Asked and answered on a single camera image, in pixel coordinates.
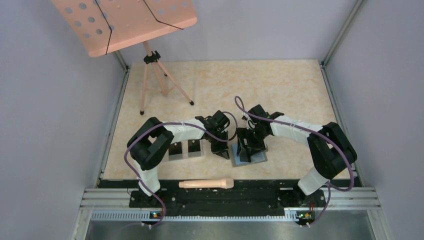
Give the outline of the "grey leather card holder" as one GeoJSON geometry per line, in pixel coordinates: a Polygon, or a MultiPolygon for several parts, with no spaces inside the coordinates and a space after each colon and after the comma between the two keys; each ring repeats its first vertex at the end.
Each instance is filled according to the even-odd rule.
{"type": "MultiPolygon", "coordinates": [[[[232,146],[231,146],[231,149],[232,149],[232,146]]],[[[263,151],[264,152],[264,151],[263,151]]],[[[266,152],[264,152],[265,154],[266,154],[266,152]]],[[[232,152],[232,155],[231,155],[231,160],[232,160],[232,156],[233,156],[233,152],[232,152]]],[[[248,156],[249,157],[249,156],[248,156]]],[[[267,158],[267,157],[266,157],[267,158]]],[[[268,158],[267,158],[268,159],[268,158]]],[[[249,157],[249,160],[251,160],[251,157],[249,157]]],[[[231,161],[231,164],[232,164],[232,161],[231,161]]],[[[250,164],[251,165],[251,164],[250,164]]],[[[232,165],[233,166],[233,165],[232,165]]],[[[238,166],[236,166],[236,167],[238,167],[238,166]]],[[[241,166],[240,166],[241,167],[241,166]]]]}

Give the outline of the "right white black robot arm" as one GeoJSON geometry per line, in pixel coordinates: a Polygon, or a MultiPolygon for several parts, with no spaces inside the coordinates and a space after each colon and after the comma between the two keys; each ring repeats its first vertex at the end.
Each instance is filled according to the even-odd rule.
{"type": "Polygon", "coordinates": [[[307,147],[313,162],[312,168],[294,186],[293,200],[299,206],[307,206],[314,192],[344,170],[348,170],[354,186],[352,164],[358,156],[347,136],[336,122],[325,125],[295,120],[282,112],[268,113],[258,104],[244,111],[246,127],[237,129],[236,155],[242,163],[251,163],[254,155],[267,150],[265,139],[269,136],[291,139],[307,147]]]}

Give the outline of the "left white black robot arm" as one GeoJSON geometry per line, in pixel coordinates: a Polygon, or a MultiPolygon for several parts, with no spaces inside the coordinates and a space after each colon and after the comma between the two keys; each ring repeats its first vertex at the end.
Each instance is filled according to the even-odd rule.
{"type": "Polygon", "coordinates": [[[124,161],[130,156],[135,166],[131,167],[142,191],[141,200],[149,207],[160,202],[160,182],[157,166],[174,143],[207,140],[212,154],[229,159],[229,118],[218,110],[212,116],[196,116],[187,121],[162,122],[157,117],[149,118],[127,142],[124,161]]]}

